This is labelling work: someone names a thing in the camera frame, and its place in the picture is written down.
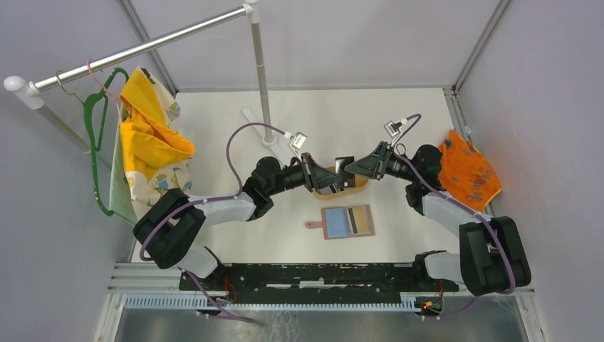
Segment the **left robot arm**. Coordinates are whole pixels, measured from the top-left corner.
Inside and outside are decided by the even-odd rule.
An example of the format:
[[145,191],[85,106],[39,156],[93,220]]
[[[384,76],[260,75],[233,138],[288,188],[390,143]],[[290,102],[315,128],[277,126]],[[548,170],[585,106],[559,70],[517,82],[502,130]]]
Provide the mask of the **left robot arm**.
[[195,247],[202,229],[227,222],[250,222],[263,217],[274,205],[272,196],[305,187],[323,190],[343,178],[318,165],[308,154],[282,166],[275,157],[263,157],[238,195],[189,196],[180,189],[166,192],[133,228],[144,259],[160,269],[173,266],[193,274],[206,290],[218,289],[224,272],[219,259],[206,247]]

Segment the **black card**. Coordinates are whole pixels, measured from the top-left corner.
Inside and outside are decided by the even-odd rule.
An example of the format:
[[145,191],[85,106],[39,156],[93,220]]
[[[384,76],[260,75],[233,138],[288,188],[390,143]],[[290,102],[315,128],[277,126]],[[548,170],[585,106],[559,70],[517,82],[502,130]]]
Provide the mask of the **black card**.
[[335,173],[338,174],[340,181],[337,183],[341,191],[355,186],[355,175],[345,170],[345,167],[355,161],[353,156],[337,157],[335,159]]

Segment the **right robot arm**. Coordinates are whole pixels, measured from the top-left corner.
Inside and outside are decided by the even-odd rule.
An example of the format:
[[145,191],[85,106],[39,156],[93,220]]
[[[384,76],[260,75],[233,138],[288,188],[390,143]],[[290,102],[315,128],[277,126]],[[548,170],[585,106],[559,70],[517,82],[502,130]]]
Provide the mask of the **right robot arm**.
[[483,296],[510,294],[530,285],[532,273],[515,221],[483,214],[455,199],[439,181],[441,159],[442,153],[433,145],[422,145],[407,158],[380,142],[344,170],[371,180],[385,176],[407,180],[408,205],[458,238],[458,253],[434,250],[415,257],[411,280],[417,289],[429,291],[439,280],[447,280]]

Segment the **tan oval tray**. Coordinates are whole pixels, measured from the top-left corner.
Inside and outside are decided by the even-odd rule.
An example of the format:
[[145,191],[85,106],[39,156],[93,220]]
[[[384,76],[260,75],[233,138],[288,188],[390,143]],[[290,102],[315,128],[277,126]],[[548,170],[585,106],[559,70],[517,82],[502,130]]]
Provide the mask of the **tan oval tray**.
[[363,191],[367,187],[369,181],[370,180],[366,177],[361,177],[361,176],[356,175],[354,187],[344,189],[342,192],[336,192],[336,193],[331,193],[331,194],[321,194],[318,192],[313,192],[313,195],[319,200],[324,200],[324,201],[334,200],[334,199],[338,199],[338,198],[341,198],[344,196],[354,195],[356,193]]

